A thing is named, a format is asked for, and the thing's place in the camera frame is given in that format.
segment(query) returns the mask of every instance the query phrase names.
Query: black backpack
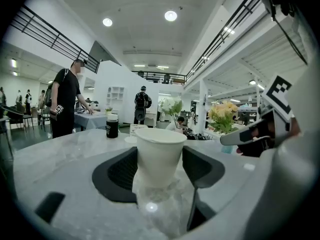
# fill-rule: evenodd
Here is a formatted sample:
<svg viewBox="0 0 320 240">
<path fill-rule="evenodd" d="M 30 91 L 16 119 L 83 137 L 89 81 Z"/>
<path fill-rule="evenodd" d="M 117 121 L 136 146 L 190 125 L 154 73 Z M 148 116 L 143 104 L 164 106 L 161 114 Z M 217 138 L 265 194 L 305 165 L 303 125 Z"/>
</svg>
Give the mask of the black backpack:
<svg viewBox="0 0 320 240">
<path fill-rule="evenodd" d="M 62 82 L 65 80 L 66 75 L 68 74 L 69 69 L 65 68 L 64 69 L 64 77 Z M 45 93 L 45 97 L 44 97 L 44 104 L 47 107 L 51 107 L 51 90 L 52 90 L 52 86 L 54 85 L 54 82 L 50 83 L 48 88 L 46 89 L 46 93 Z"/>
</svg>

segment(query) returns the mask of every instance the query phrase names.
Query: man's arm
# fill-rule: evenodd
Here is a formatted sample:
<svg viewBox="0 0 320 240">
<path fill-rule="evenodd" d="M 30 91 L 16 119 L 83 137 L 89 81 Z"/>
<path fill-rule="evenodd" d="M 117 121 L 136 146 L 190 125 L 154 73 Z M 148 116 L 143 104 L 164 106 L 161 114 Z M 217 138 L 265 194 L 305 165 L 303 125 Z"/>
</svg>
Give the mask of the man's arm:
<svg viewBox="0 0 320 240">
<path fill-rule="evenodd" d="M 60 84 L 58 82 L 53 82 L 52 89 L 51 89 L 51 109 L 54 111 L 58 106 L 58 88 Z"/>
<path fill-rule="evenodd" d="M 76 98 L 78 99 L 78 101 L 85 106 L 85 108 L 92 114 L 94 113 L 94 111 L 92 110 L 91 107 L 89 107 L 89 105 L 87 104 L 85 98 L 82 96 L 82 94 L 77 94 Z"/>
</svg>

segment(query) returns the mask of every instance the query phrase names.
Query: person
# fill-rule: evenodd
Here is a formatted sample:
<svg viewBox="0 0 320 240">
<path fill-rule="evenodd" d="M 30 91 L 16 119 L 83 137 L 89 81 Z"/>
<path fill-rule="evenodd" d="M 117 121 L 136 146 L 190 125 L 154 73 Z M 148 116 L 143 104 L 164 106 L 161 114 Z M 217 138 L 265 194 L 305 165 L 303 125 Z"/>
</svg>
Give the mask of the person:
<svg viewBox="0 0 320 240">
<path fill-rule="evenodd" d="M 185 118 L 183 116 L 179 116 L 177 119 L 178 126 L 181 126 L 184 121 L 185 121 Z M 175 131 L 176 130 L 175 122 L 172 121 L 165 129 L 169 131 Z"/>
<path fill-rule="evenodd" d="M 195 126 L 195 116 L 196 116 L 195 110 L 192 108 L 190 113 L 189 124 L 188 124 L 188 127 L 191 129 L 193 128 L 193 126 Z"/>
<path fill-rule="evenodd" d="M 152 105 L 152 100 L 146 94 L 147 88 L 145 86 L 142 86 L 140 89 L 140 92 L 138 92 L 135 95 L 134 103 L 135 103 L 135 111 L 134 111 L 134 124 L 137 125 L 139 120 L 136 117 L 136 110 L 138 108 L 143 108 L 144 109 L 144 117 L 143 120 L 140 120 L 140 124 L 143 125 L 145 123 L 145 116 L 146 116 L 146 109 L 150 108 Z"/>
<path fill-rule="evenodd" d="M 0 103 L 5 106 L 7 105 L 7 98 L 3 87 L 0 87 Z"/>
<path fill-rule="evenodd" d="M 31 96 L 30 90 L 28 89 L 26 91 L 25 102 L 24 102 L 25 112 L 27 115 L 31 115 L 31 110 L 30 110 L 31 102 L 32 102 L 32 96 Z"/>
<path fill-rule="evenodd" d="M 77 74 L 81 72 L 81 68 L 85 66 L 85 62 L 76 59 L 69 69 L 61 69 L 53 81 L 51 90 L 51 108 L 50 120 L 52 127 L 52 138 L 57 138 L 71 134 L 74 128 L 75 103 L 76 97 L 78 101 L 89 111 L 94 111 L 88 106 L 85 98 L 81 95 Z M 61 113 L 57 114 L 56 108 L 60 105 L 63 107 Z"/>
<path fill-rule="evenodd" d="M 40 110 L 42 110 L 44 108 L 45 94 L 46 94 L 46 91 L 42 90 L 41 95 L 38 98 L 38 108 Z"/>
<path fill-rule="evenodd" d="M 18 94 L 16 96 L 15 102 L 19 102 L 22 104 L 22 95 L 20 90 L 18 90 Z"/>
</svg>

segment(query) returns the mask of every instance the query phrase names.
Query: cup rim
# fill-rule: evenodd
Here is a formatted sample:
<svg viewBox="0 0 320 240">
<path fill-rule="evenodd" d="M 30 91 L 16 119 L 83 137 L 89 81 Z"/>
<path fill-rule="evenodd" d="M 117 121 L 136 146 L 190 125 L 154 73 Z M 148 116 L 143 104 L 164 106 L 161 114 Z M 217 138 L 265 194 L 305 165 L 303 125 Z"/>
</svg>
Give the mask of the cup rim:
<svg viewBox="0 0 320 240">
<path fill-rule="evenodd" d="M 149 135 L 143 134 L 143 132 L 151 132 L 151 131 L 165 132 L 167 134 L 176 135 L 180 139 L 179 140 L 168 139 L 167 141 L 163 141 L 163 140 L 153 139 Z M 135 131 L 135 134 L 137 135 L 137 137 L 145 141 L 152 142 L 152 143 L 160 143 L 160 144 L 179 144 L 187 140 L 187 136 L 185 136 L 184 134 L 181 134 L 173 130 L 158 129 L 158 128 L 140 128 Z"/>
</svg>

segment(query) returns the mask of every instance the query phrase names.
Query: black and white marker tag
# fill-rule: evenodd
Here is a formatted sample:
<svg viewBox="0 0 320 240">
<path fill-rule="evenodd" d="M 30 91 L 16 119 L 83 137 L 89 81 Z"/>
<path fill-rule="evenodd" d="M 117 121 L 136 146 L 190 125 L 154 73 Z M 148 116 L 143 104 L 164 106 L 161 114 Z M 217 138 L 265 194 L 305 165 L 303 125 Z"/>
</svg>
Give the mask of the black and white marker tag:
<svg viewBox="0 0 320 240">
<path fill-rule="evenodd" d="M 262 97 L 266 99 L 287 121 L 290 120 L 293 112 L 286 99 L 287 92 L 292 86 L 283 77 L 275 74 L 268 86 L 264 89 Z"/>
</svg>

